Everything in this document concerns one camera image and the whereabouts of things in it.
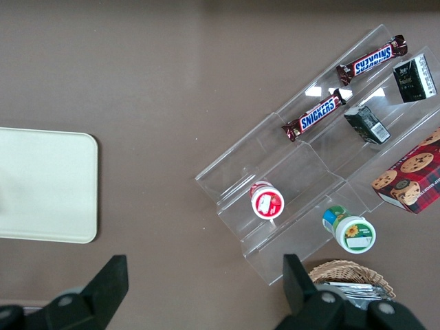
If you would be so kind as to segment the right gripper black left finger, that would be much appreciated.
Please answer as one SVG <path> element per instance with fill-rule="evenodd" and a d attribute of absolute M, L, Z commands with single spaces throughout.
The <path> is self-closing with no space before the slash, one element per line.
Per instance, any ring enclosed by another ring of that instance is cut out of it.
<path fill-rule="evenodd" d="M 106 329 L 129 290 L 127 257 L 115 255 L 80 291 L 25 318 L 26 329 Z"/>

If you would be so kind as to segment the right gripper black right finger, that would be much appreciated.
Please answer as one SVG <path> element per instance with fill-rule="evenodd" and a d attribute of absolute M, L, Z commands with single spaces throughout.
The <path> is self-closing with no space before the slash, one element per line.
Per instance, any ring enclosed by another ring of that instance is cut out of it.
<path fill-rule="evenodd" d="M 318 290 L 295 254 L 283 257 L 283 289 L 291 313 L 277 329 L 425 329 L 403 304 L 376 300 L 359 309 L 333 291 Z"/>

